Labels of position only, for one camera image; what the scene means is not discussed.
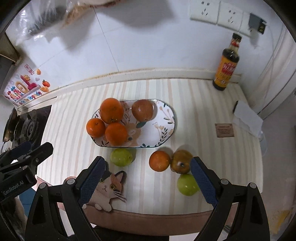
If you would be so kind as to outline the green apple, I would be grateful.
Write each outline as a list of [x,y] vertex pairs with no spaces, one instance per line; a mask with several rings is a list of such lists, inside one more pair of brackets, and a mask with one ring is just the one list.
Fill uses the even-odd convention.
[[177,180],[177,189],[185,196],[192,196],[200,190],[192,174],[181,174]]
[[118,167],[125,167],[132,163],[133,155],[126,149],[114,149],[111,152],[110,161]]

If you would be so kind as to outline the dark red apple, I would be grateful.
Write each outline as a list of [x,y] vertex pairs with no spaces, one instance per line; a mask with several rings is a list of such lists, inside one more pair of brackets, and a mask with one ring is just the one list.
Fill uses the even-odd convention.
[[190,171],[190,162],[193,155],[187,150],[177,150],[172,157],[170,168],[178,174],[187,174]]

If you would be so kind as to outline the small orange left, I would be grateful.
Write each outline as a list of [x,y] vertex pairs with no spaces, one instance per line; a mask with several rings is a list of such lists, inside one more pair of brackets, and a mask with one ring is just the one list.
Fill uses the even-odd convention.
[[100,138],[105,133],[105,123],[99,118],[92,118],[86,124],[86,131],[93,138]]

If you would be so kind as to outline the orange front on plate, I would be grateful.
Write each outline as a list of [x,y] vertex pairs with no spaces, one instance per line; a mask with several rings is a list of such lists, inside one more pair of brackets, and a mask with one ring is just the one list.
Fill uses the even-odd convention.
[[105,130],[105,137],[112,146],[119,147],[127,141],[128,132],[121,123],[111,123]]

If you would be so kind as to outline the white folded paper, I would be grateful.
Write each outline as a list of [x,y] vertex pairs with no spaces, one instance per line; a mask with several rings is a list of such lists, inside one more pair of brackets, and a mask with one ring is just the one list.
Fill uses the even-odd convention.
[[233,109],[233,123],[259,138],[263,119],[259,117],[244,101],[238,100]]

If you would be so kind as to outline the large orange top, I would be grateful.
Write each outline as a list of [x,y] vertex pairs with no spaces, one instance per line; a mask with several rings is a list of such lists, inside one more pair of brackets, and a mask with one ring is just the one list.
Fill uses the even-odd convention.
[[102,102],[99,114],[106,124],[117,123],[122,120],[124,109],[119,100],[107,98]]

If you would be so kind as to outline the striped cat table mat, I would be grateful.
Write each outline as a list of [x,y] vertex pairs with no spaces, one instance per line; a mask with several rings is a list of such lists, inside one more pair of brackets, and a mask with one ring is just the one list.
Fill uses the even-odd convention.
[[[151,79],[99,85],[62,94],[54,100],[47,121],[43,142],[50,142],[54,152],[38,168],[38,176],[49,184],[61,184],[68,176],[76,176],[96,156],[109,158],[111,150],[96,145],[86,133],[86,123],[104,97],[120,100],[138,98],[163,102],[162,118],[153,121],[150,137],[170,137],[164,146],[173,151],[188,146],[194,156],[221,178],[237,185],[254,182],[263,189],[263,164],[259,139],[234,126],[234,136],[219,138],[216,124],[232,123],[237,101],[246,101],[238,84],[231,83],[224,91],[215,89],[210,80]],[[135,161],[126,167],[127,203],[114,201],[116,210],[127,213],[155,214],[162,217],[195,214],[211,206],[202,194],[191,197],[177,190],[178,175],[170,170],[153,171],[149,156],[157,144],[140,143]]]

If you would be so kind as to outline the red apple on plate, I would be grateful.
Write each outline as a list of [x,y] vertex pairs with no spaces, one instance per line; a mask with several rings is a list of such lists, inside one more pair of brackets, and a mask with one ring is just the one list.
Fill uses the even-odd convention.
[[148,99],[141,99],[133,103],[132,114],[139,122],[150,121],[154,115],[154,107]]

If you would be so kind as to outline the soy sauce bottle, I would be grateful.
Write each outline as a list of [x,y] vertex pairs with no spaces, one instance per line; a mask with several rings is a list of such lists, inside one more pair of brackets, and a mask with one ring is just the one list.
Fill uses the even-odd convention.
[[212,81],[213,86],[220,91],[223,91],[227,87],[239,62],[238,49],[241,39],[242,37],[240,35],[233,33],[229,47],[225,48],[222,52],[221,61],[215,78]]

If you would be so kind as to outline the plastic bag with eggs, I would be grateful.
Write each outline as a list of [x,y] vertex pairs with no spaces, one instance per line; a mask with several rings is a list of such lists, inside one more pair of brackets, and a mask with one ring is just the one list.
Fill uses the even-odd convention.
[[79,20],[91,8],[108,8],[120,2],[116,0],[70,1],[64,17],[64,26],[66,27]]

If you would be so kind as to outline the black power adapter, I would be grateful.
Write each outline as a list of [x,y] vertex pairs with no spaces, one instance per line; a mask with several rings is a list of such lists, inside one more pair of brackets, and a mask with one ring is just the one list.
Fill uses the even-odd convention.
[[249,21],[248,21],[248,27],[250,30],[255,30],[263,35],[266,25],[267,25],[267,22],[264,19],[260,18],[259,16],[253,13],[250,13]]

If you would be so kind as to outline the colourful wall sticker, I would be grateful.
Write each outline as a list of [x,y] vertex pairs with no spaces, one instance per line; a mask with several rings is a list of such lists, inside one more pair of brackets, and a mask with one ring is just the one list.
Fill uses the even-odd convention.
[[25,62],[19,66],[1,94],[14,106],[22,106],[48,93],[50,88],[46,73],[33,63]]

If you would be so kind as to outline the white wall socket right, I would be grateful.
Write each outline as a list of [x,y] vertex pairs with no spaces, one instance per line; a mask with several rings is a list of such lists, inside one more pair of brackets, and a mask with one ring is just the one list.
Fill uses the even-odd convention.
[[242,22],[240,25],[239,33],[251,37],[252,29],[249,27],[250,13],[243,12]]

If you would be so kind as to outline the white wall socket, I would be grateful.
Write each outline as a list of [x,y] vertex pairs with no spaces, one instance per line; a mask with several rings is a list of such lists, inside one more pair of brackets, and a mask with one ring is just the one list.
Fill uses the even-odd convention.
[[189,17],[191,20],[217,24],[220,1],[191,0]]
[[242,19],[243,10],[229,3],[220,2],[217,25],[238,32]]
[[239,33],[251,37],[252,29],[249,27],[250,13],[243,12],[242,22],[240,25]]

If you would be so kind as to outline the white wall socket middle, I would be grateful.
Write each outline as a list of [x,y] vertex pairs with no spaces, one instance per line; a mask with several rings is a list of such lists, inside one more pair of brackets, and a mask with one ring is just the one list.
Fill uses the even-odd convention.
[[242,19],[243,10],[229,3],[220,2],[217,25],[238,32]]

